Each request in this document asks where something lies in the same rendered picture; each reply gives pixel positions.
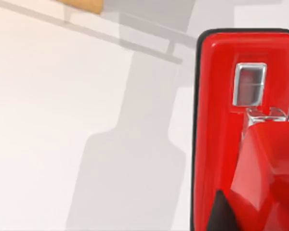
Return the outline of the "red stapler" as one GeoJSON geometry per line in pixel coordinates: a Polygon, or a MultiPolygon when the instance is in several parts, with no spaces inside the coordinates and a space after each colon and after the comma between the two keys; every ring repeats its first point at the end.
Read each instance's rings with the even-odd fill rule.
{"type": "Polygon", "coordinates": [[[217,190],[239,231],[289,231],[289,29],[219,28],[197,40],[190,231],[217,190]]]}

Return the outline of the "wooden cupboard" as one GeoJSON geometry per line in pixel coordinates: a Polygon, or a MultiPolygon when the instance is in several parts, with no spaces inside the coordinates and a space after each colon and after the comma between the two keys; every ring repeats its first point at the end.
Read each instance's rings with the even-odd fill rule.
{"type": "Polygon", "coordinates": [[[104,0],[57,0],[57,1],[95,14],[100,14],[102,12],[104,4],[104,0]]]}

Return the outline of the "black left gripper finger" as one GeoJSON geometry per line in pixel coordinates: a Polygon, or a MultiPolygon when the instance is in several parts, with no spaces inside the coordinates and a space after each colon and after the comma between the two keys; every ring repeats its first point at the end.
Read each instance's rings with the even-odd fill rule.
{"type": "Polygon", "coordinates": [[[206,231],[239,231],[235,214],[222,190],[217,190],[206,231]]]}

